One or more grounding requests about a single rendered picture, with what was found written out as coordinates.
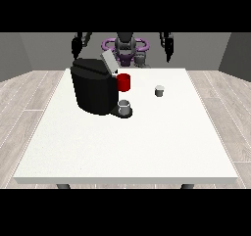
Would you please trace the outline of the small grey coffee pod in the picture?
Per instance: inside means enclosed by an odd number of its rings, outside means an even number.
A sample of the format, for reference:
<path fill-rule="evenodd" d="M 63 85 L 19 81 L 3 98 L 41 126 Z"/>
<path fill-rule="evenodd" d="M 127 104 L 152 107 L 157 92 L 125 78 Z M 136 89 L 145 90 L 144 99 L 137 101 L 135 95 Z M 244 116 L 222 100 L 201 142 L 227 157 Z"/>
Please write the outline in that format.
<path fill-rule="evenodd" d="M 165 87 L 163 85 L 157 85 L 155 87 L 155 95 L 157 97 L 162 97 L 164 95 Z"/>

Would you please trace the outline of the black coffee machine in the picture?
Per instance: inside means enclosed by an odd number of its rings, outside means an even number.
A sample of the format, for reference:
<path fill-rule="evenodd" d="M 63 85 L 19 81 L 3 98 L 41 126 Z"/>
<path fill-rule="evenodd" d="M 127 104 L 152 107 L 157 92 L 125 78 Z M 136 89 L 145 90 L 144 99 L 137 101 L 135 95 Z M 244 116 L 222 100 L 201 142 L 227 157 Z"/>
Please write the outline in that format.
<path fill-rule="evenodd" d="M 99 116 L 119 114 L 119 90 L 117 76 L 111 75 L 102 60 L 78 58 L 71 66 L 71 76 L 78 106 L 84 111 Z"/>

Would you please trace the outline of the pale grey machine lid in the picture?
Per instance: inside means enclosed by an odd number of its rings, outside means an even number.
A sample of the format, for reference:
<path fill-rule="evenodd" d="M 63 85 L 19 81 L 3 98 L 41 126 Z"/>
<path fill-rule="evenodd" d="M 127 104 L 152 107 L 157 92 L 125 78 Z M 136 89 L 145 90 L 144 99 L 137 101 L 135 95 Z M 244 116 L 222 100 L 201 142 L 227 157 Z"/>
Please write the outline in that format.
<path fill-rule="evenodd" d="M 119 65 L 111 50 L 107 50 L 100 55 L 110 74 L 117 72 Z"/>

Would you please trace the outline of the small grey cup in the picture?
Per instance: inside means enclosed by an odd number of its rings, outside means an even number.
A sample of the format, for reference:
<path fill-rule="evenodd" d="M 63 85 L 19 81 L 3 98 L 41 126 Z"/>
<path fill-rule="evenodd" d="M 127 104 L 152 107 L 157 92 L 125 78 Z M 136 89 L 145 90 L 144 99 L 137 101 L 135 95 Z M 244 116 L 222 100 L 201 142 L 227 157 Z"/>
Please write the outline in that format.
<path fill-rule="evenodd" d="M 130 102 L 128 100 L 121 100 L 118 102 L 119 114 L 126 116 L 130 112 Z"/>

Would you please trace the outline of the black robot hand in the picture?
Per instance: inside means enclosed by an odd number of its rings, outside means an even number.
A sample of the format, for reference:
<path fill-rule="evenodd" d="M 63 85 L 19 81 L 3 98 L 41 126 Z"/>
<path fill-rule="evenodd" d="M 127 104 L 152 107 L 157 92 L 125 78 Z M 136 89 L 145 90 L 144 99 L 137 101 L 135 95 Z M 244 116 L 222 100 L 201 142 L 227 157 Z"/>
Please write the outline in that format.
<path fill-rule="evenodd" d="M 167 62 L 169 62 L 174 53 L 174 40 L 172 38 L 165 39 L 165 53 Z"/>
<path fill-rule="evenodd" d="M 72 40 L 72 54 L 74 55 L 74 59 L 76 59 L 81 52 L 82 49 L 82 41 L 79 37 L 75 37 Z"/>

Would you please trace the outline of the red pod holder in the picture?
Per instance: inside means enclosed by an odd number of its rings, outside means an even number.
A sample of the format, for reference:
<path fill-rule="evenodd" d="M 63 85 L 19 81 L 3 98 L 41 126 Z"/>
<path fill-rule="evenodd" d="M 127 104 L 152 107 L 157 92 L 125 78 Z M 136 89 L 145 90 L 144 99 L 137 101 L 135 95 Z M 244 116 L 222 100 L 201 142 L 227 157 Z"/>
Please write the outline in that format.
<path fill-rule="evenodd" d="M 127 73 L 119 73 L 117 75 L 118 90 L 127 92 L 130 89 L 130 75 Z"/>

